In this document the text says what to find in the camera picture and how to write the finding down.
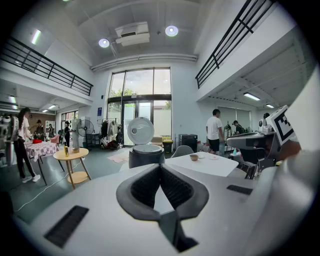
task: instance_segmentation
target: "air conditioner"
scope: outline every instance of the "air conditioner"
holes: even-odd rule
[[[115,32],[119,37],[115,41],[122,46],[148,43],[150,38],[148,23],[146,21],[117,27]]]

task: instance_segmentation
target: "wooden side table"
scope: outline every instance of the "wooden side table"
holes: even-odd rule
[[[84,161],[82,160],[83,157],[88,155],[89,150],[86,148],[80,148],[78,153],[74,153],[72,148],[69,148],[69,156],[65,155],[64,150],[59,150],[58,152],[54,153],[53,157],[57,159],[58,161],[66,161],[66,168],[68,169],[69,178],[68,182],[72,184],[73,189],[76,189],[75,184],[84,182],[87,178],[91,180],[91,177],[88,173],[88,170],[84,164]],[[84,171],[77,171],[74,172],[71,164],[71,160],[80,159],[82,166],[85,170]]]

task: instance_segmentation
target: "gray chair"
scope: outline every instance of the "gray chair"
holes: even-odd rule
[[[176,149],[174,154],[171,156],[171,158],[182,157],[190,154],[194,154],[194,151],[192,150],[192,148],[187,145],[181,145],[181,146],[178,146],[178,148]]]

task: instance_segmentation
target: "round ceiling light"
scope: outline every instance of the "round ceiling light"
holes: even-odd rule
[[[110,45],[110,43],[109,43],[109,41],[107,39],[102,38],[102,39],[99,40],[99,45],[102,48],[107,48]]]
[[[166,29],[165,29],[165,33],[167,36],[169,37],[174,37],[178,34],[178,28],[176,26],[168,26]]]

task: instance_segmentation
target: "tablecloth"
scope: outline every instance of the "tablecloth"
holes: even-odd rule
[[[27,144],[26,149],[28,150],[34,161],[37,161],[39,156],[54,154],[59,151],[57,144],[51,142],[41,142],[37,144]]]

